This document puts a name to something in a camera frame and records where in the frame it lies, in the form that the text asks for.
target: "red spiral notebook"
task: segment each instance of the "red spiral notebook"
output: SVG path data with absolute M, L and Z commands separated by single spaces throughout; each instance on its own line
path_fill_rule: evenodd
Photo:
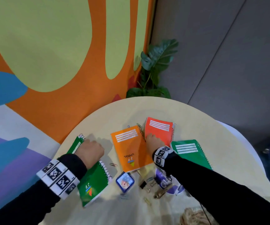
M 175 133 L 175 124 L 168 121 L 161 121 L 155 118 L 148 117 L 145 123 L 144 135 L 152 133 L 160 138 L 166 146 L 170 147 Z

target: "blue photo frame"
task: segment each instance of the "blue photo frame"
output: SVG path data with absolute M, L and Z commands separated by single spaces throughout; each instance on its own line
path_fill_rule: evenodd
M 123 193 L 126 193 L 135 183 L 135 180 L 130 173 L 122 172 L 121 175 L 116 179 L 116 184 L 122 190 Z

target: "spiral notebook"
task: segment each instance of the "spiral notebook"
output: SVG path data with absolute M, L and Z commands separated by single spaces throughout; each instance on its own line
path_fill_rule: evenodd
M 67 153 L 75 153 L 81 143 L 84 142 L 84 139 L 85 137 L 82 134 L 77 136 Z M 111 180 L 112 177 L 110 176 L 107 167 L 99 160 L 86 172 L 85 176 L 80 180 L 80 183 L 77 186 L 83 207 L 87 207 L 99 197 Z
M 175 133 L 175 124 L 168 121 L 161 121 L 152 117 L 148 117 L 145 123 L 145 138 L 152 133 L 160 138 L 166 146 L 173 141 Z
M 197 140 L 181 140 L 173 141 L 170 147 L 183 159 L 187 159 L 191 162 L 197 163 L 198 165 L 204 166 L 210 170 L 210 165 L 207 157 L 205 156 L 203 149 Z
M 153 163 L 146 152 L 146 143 L 142 134 L 140 125 L 111 133 L 119 162 L 126 173 Z

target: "black sleeve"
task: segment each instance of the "black sleeve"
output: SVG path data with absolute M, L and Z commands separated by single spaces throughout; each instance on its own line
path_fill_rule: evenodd
M 270 203 L 246 186 L 171 153 L 164 170 L 212 214 L 220 225 L 270 224 Z
M 79 180 L 87 172 L 82 160 L 74 154 L 62 155 L 63 163 Z M 0 209 L 0 224 L 37 225 L 60 198 L 41 180 Z

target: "painted wall mural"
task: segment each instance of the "painted wall mural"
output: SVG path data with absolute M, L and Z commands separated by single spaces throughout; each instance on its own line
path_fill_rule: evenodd
M 80 121 L 136 85 L 153 5 L 0 0 L 0 208 Z

